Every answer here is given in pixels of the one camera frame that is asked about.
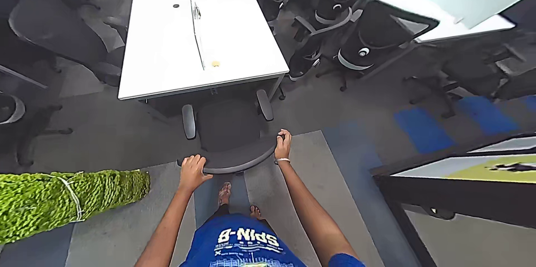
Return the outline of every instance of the blue t-shirt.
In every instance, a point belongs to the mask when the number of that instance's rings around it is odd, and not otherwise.
[[[181,267],[303,267],[305,264],[257,219],[241,214],[220,216],[196,230]],[[347,254],[331,257],[330,267],[365,267]]]

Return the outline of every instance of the poster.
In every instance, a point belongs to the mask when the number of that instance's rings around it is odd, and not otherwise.
[[[536,183],[536,154],[495,156],[445,178]]]

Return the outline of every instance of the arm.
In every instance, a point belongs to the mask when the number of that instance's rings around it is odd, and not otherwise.
[[[203,174],[205,162],[199,154],[184,158],[177,192],[135,267],[169,267],[188,201],[197,187],[212,178]]]
[[[277,137],[276,159],[288,158],[291,150],[291,134],[282,129]],[[346,240],[339,226],[322,208],[305,184],[298,177],[288,161],[279,161],[279,167],[285,177],[288,192],[291,194],[294,209],[309,237],[322,266],[327,266],[335,254],[348,254],[357,258],[357,254]]]

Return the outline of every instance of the desk surface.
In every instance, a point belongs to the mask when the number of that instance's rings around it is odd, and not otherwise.
[[[431,42],[449,38],[463,37],[472,34],[502,31],[513,28],[515,25],[500,15],[494,15],[472,29],[462,23],[454,23],[454,17],[442,10],[430,0],[379,0],[400,9],[439,20],[439,25],[415,40],[417,42]]]
[[[166,95],[288,72],[256,0],[196,0],[203,70],[190,0],[132,0],[118,98]]]

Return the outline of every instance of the hand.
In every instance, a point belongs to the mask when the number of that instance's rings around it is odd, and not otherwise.
[[[291,140],[291,133],[285,129],[281,129],[281,131],[278,133],[277,147],[274,152],[276,159],[288,158],[288,155],[291,153]]]
[[[178,188],[193,193],[203,182],[211,179],[212,175],[203,174],[205,162],[206,158],[201,157],[199,154],[184,158]]]

